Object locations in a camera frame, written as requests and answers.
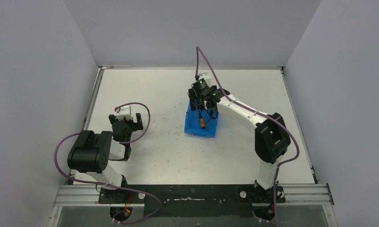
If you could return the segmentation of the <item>orange black screwdriver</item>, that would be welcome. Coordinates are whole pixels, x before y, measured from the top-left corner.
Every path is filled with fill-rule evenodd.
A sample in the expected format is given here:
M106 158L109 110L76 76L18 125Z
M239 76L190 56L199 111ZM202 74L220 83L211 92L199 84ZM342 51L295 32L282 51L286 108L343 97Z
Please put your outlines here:
M203 112L203 110L198 109L198 118L199 118L200 127L202 129L205 129L206 128L206 124L205 124L205 120L203 119L202 112Z

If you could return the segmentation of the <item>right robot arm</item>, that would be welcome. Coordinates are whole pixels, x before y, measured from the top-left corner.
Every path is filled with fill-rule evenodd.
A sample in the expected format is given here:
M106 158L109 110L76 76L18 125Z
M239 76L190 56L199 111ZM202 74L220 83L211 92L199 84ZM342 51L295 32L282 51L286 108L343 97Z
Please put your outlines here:
M242 103L229 91L210 85L209 79L198 79L188 89L189 105L184 132L204 138L214 138L218 117L226 115L249 129L254 135L254 149L261 160L254 189L240 189L240 199L253 203L270 203L282 198L275 183L277 168L291 144L283 117L261 113Z

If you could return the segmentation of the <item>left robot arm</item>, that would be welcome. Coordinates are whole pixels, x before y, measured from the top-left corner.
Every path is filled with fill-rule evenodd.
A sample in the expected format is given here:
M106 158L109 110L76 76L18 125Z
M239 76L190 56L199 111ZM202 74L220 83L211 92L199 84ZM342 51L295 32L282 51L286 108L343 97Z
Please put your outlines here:
M131 155L131 135L143 130L141 114L109 115L111 131L81 131L68 154L70 169L87 174L101 182L100 201L127 203L133 198L133 192L125 190L127 180L119 174L109 161L128 161Z

